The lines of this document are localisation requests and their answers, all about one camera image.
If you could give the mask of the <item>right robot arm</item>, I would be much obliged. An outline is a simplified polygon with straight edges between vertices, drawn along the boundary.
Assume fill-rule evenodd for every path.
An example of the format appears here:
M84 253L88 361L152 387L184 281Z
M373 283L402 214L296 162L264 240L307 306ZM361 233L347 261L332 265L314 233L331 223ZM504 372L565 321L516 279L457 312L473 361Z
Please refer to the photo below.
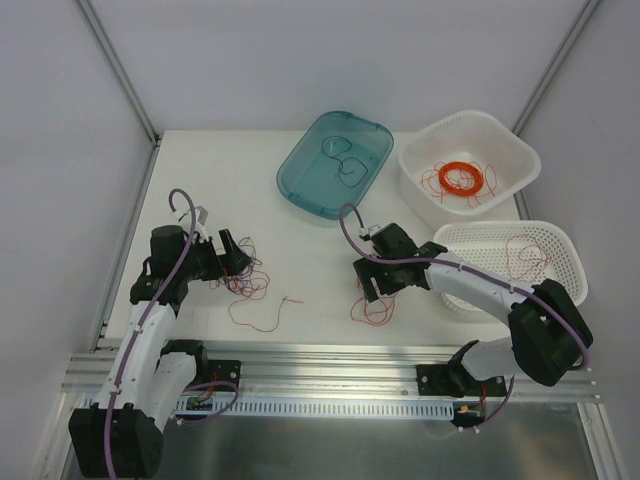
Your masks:
M373 246L353 264L367 301L415 286L457 297L508 328L504 338L469 341L428 374L427 385L438 394L460 398L491 378L519 373L552 387L588 365L593 334L559 282L510 280L440 244L417 245L396 223L363 228L359 237Z

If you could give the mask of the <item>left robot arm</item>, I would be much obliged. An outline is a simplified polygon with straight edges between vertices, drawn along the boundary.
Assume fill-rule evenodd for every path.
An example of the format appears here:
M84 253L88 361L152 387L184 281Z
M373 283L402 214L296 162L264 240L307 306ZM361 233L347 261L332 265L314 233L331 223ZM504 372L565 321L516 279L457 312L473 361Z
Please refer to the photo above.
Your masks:
M130 316L114 364L91 405L75 409L69 420L84 477L153 477L178 397L208 382L203 342L172 340L169 333L191 282L226 279L250 265L228 230L219 236L217 249L212 238L181 226L152 230L150 254L130 289Z

